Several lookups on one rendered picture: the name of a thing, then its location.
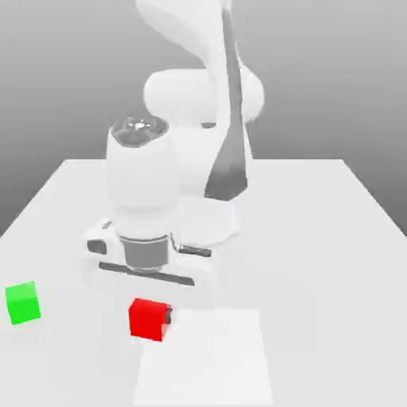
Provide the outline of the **small red cube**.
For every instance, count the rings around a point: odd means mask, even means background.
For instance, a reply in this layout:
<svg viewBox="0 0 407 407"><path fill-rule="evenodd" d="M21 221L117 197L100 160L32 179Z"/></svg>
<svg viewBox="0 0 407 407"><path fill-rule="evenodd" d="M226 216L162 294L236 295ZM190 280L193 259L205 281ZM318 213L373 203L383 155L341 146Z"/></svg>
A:
<svg viewBox="0 0 407 407"><path fill-rule="evenodd" d="M161 342L165 336L162 324L168 304L136 298L129 307L130 334L134 337Z"/></svg>

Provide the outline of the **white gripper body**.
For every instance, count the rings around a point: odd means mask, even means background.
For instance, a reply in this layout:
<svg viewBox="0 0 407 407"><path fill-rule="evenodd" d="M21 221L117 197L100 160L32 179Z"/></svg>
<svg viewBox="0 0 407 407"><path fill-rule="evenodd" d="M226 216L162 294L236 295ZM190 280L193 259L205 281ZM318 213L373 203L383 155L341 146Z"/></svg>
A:
<svg viewBox="0 0 407 407"><path fill-rule="evenodd" d="M173 307L215 307L219 283L210 258L177 254L158 273L141 273L105 262L95 254L81 254L82 277L90 289L133 301L154 300Z"/></svg>

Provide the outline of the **small green cube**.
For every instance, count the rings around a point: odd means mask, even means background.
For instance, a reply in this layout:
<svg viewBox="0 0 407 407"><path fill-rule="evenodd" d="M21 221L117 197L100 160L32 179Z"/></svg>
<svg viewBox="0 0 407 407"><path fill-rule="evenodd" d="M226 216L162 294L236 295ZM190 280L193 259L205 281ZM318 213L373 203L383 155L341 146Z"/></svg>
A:
<svg viewBox="0 0 407 407"><path fill-rule="evenodd" d="M41 318L41 310L34 281L5 288L6 306L12 325Z"/></svg>

